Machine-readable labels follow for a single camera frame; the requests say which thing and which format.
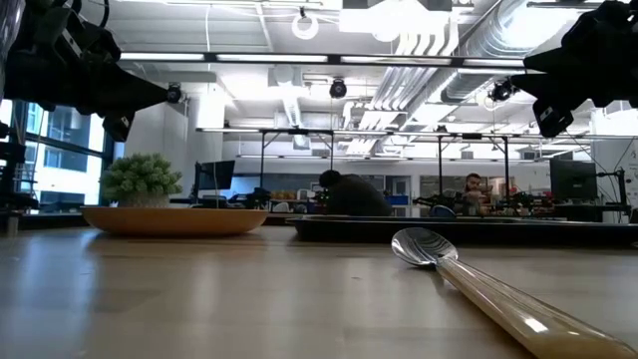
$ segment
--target wall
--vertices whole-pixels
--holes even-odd
[[[195,162],[221,160],[222,134],[196,132],[198,115],[199,99],[179,105],[159,104],[138,111],[125,143],[125,156],[159,153],[170,161],[173,171],[181,172],[179,184],[183,192],[176,196],[190,194]]]

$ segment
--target wooden table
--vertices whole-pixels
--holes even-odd
[[[292,227],[219,239],[91,229],[0,239],[0,358],[528,358],[389,245]],[[461,248],[461,258],[638,347],[638,252]]]

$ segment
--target potted plant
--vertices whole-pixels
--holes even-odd
[[[168,196],[181,192],[180,178],[160,154],[135,154],[113,162],[100,182],[105,197],[119,206],[166,207]]]

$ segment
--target spoon bowl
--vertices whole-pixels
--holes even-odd
[[[457,249],[440,234],[424,228],[406,228],[392,238],[392,250],[412,265],[433,267],[442,258],[459,258]]]

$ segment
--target person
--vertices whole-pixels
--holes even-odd
[[[478,174],[469,174],[466,176],[466,187],[463,194],[464,215],[485,215],[480,206],[480,200],[483,198],[480,183],[481,178]]]
[[[341,175],[329,170],[319,177],[319,184],[328,189],[328,214],[389,216],[392,213],[381,192],[357,175]]]

